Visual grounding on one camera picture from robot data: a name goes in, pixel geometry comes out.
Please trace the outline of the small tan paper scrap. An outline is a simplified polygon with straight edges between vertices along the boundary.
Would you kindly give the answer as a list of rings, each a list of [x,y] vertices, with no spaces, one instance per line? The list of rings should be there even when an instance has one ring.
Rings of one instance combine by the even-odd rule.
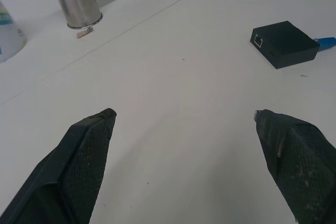
[[[87,29],[80,31],[78,33],[76,33],[76,38],[80,39],[86,35],[88,35],[89,33],[93,32],[93,28],[92,27],[88,27]]]

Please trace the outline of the white plastic container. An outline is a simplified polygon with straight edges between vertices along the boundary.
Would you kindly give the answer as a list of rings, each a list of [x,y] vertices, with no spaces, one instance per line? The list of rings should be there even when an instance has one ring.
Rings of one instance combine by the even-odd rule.
[[[0,1],[0,63],[18,54],[27,38]]]

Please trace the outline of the small black network box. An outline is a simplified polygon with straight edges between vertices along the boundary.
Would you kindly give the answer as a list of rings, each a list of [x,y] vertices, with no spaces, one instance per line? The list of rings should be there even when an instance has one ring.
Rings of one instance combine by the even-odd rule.
[[[254,28],[250,42],[275,69],[312,61],[320,48],[289,21]]]

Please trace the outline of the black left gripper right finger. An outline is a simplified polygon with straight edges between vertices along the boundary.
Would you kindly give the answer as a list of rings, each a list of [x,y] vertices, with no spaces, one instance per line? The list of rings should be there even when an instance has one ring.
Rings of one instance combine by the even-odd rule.
[[[313,124],[257,110],[267,168],[298,224],[336,224],[336,148]]]

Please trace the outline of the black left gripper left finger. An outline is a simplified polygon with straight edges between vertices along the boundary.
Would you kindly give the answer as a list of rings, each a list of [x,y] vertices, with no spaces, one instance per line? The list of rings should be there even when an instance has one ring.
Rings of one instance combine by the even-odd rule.
[[[89,224],[116,117],[107,108],[73,124],[36,165],[0,224]]]

